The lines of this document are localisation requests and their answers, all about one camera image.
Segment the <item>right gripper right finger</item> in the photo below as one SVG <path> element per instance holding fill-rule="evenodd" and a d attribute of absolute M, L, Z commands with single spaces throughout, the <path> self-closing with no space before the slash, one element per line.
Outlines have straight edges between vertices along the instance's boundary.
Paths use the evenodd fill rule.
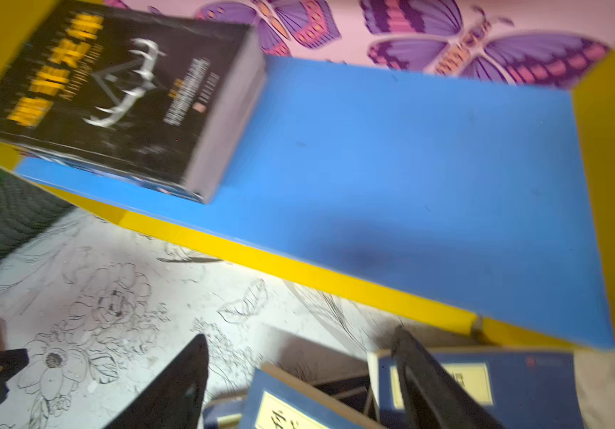
<path fill-rule="evenodd" d="M 501 428 L 404 327 L 394 331 L 391 347 L 410 428 Z"/>

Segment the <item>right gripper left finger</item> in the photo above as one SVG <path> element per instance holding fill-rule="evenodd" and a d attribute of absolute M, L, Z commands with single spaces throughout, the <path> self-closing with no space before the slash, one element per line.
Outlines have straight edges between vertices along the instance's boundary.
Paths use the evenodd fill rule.
<path fill-rule="evenodd" d="M 209 377 L 206 338 L 198 334 L 109 428 L 196 428 Z"/>

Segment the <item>black antler cover book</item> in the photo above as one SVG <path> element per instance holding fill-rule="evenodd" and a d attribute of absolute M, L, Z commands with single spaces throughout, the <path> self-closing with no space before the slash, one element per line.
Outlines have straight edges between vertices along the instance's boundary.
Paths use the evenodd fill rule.
<path fill-rule="evenodd" d="M 62 1 L 0 76 L 0 143 L 207 204 L 264 87 L 255 29 Z"/>

